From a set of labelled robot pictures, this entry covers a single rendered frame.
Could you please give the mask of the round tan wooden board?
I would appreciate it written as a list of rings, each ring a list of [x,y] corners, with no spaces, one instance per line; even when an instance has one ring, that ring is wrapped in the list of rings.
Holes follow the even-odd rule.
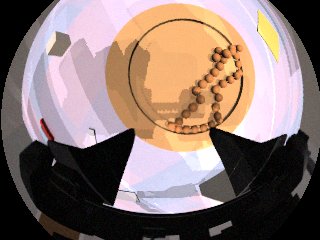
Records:
[[[199,87],[197,83],[216,68],[212,60],[216,47],[228,49],[231,44],[243,47],[239,52],[243,76],[220,88],[221,103],[215,100],[213,85],[239,69],[233,57],[228,59],[215,81],[201,89],[205,103],[197,104],[197,111],[183,119],[181,113],[197,103],[192,87]],[[137,13],[121,27],[107,57],[105,85],[119,120],[128,129],[135,128],[135,135],[145,143],[164,151],[195,152],[213,144],[211,128],[176,132],[167,128],[168,121],[183,119],[183,127],[200,128],[216,121],[211,107],[219,103],[223,123],[215,128],[233,132],[251,108],[256,73],[247,44],[227,20],[199,5],[169,3]]]

